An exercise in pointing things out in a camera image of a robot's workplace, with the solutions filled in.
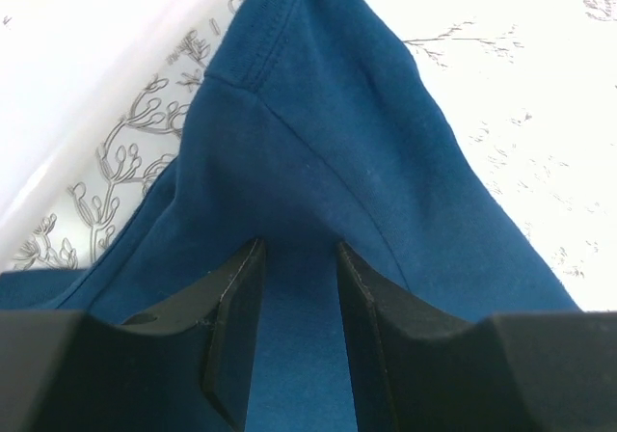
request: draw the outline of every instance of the gray leaf pattern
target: gray leaf pattern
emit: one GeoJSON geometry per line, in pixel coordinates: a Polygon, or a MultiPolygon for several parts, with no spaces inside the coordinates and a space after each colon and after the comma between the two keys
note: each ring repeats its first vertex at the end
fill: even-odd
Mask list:
{"type": "MultiPolygon", "coordinates": [[[[155,180],[174,161],[188,105],[243,1],[220,0],[203,22],[187,32],[170,52],[165,65],[152,75],[101,142],[91,168],[74,180],[21,244],[13,257],[12,268],[75,269],[89,266],[100,258],[155,180]]],[[[382,0],[367,1],[379,13],[376,5],[382,0]]],[[[433,73],[438,77],[433,85],[427,80],[428,88],[453,122],[469,163],[527,240],[582,307],[617,310],[617,297],[611,300],[610,292],[602,291],[612,285],[610,281],[602,281],[602,275],[609,274],[606,266],[610,266],[614,255],[611,244],[616,243],[612,231],[617,228],[617,209],[612,205],[617,203],[617,197],[611,198],[606,193],[596,195],[602,192],[601,182],[597,184],[599,187],[578,187],[590,164],[589,159],[578,156],[582,142],[563,143],[571,145],[565,152],[553,151],[556,146],[547,149],[541,143],[545,141],[542,138],[553,141],[565,138],[567,125],[550,134],[554,130],[547,130],[552,127],[547,123],[546,109],[543,111],[542,106],[538,109],[538,99],[534,100],[533,94],[525,94],[526,85],[507,89],[508,82],[517,78],[511,70],[523,67],[530,53],[544,54],[534,53],[539,47],[537,39],[543,42],[560,35],[560,27],[551,30],[550,26],[561,15],[561,8],[552,8],[550,3],[563,3],[560,6],[578,10],[581,22],[585,23],[582,28],[606,32],[617,28],[614,22],[617,0],[535,0],[532,15],[509,14],[508,6],[517,5],[517,11],[524,11],[528,1],[398,0],[400,6],[396,7],[396,13],[390,10],[384,21],[393,22],[392,30],[414,54],[423,75],[433,73]],[[396,23],[398,14],[405,17],[404,23],[396,23]],[[430,22],[420,28],[416,24],[423,18],[430,22]],[[534,22],[537,31],[529,29],[529,24],[534,22]],[[484,78],[493,73],[493,68],[498,68],[500,71],[491,75],[491,80],[500,73],[506,77],[497,78],[495,85],[476,92],[481,96],[477,102],[473,101],[473,92],[462,90],[469,82],[469,74],[476,72],[474,68],[484,78]],[[464,78],[456,87],[448,89],[448,80],[458,80],[457,74],[464,78]],[[499,98],[494,89],[500,88],[507,99],[495,107],[500,109],[504,103],[507,107],[509,101],[516,104],[503,112],[481,113],[469,109],[490,108],[491,99],[499,98]],[[456,104],[453,95],[466,96],[463,104],[456,104]],[[608,297],[593,300],[589,296],[594,292],[596,296],[608,297]]],[[[3,25],[10,27],[10,16],[4,18],[3,25]]],[[[606,65],[613,63],[608,59],[606,65]]],[[[526,73],[526,80],[536,79],[528,76],[529,69],[526,73]]],[[[581,83],[585,87],[594,86],[595,92],[600,93],[601,86],[592,81],[581,83]]],[[[602,86],[617,93],[615,81],[607,83],[602,86]]],[[[469,88],[475,86],[482,85],[476,82],[469,88]]],[[[555,101],[554,105],[559,107],[561,103],[555,101]]],[[[580,121],[572,124],[581,125],[580,121]]],[[[603,157],[602,170],[612,173],[617,168],[617,142],[599,141],[593,156],[603,157]]]]}

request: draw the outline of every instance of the black plastic clip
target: black plastic clip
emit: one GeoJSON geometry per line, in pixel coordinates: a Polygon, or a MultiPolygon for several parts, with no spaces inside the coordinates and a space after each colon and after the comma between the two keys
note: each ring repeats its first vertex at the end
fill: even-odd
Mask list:
{"type": "Polygon", "coordinates": [[[337,256],[360,432],[617,430],[617,313],[470,324],[337,256]]]}
{"type": "Polygon", "coordinates": [[[251,241],[119,326],[0,311],[0,430],[244,430],[264,267],[251,241]]]}

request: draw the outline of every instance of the stitching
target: stitching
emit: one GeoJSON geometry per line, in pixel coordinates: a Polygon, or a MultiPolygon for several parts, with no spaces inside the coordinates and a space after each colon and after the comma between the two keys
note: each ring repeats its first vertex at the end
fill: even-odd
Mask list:
{"type": "MultiPolygon", "coordinates": [[[[289,0],[282,0],[281,4],[287,4],[289,2],[289,0]]],[[[277,10],[277,15],[276,17],[273,19],[272,23],[269,26],[268,29],[268,33],[265,35],[265,40],[264,42],[267,44],[267,42],[271,41],[271,38],[274,38],[274,41],[272,41],[271,46],[269,47],[268,51],[265,54],[261,53],[261,50],[263,49],[262,47],[259,47],[256,51],[258,51],[257,55],[258,55],[258,59],[255,60],[253,62],[253,64],[251,65],[251,67],[249,68],[249,70],[247,71],[247,73],[244,76],[244,80],[243,81],[247,81],[247,87],[250,90],[255,90],[260,86],[262,80],[260,80],[261,75],[263,74],[263,71],[267,68],[268,66],[268,62],[270,61],[270,58],[272,57],[273,51],[277,48],[278,44],[279,44],[279,40],[282,36],[283,31],[285,30],[287,23],[289,21],[289,18],[291,17],[291,13],[294,10],[294,7],[296,5],[297,0],[291,0],[291,8],[287,8],[285,7],[285,9],[281,8],[279,10],[277,10]],[[260,67],[257,68],[257,71],[255,72],[255,74],[253,74],[253,71],[256,67],[257,64],[260,64],[260,67]]]]}

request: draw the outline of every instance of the white container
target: white container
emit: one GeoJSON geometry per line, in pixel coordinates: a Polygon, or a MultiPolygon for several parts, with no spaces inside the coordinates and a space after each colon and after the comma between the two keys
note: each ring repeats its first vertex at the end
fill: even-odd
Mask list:
{"type": "Polygon", "coordinates": [[[0,265],[213,2],[0,0],[0,265]]]}

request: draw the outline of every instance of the blue sweatshirt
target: blue sweatshirt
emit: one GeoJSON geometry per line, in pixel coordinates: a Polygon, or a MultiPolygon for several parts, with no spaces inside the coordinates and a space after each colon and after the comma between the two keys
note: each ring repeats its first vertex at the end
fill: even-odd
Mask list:
{"type": "Polygon", "coordinates": [[[90,269],[9,273],[0,309],[127,316],[264,237],[247,430],[356,430],[335,279],[346,240],[469,321],[576,305],[470,168],[406,46],[363,0],[245,0],[180,152],[90,269]]]}

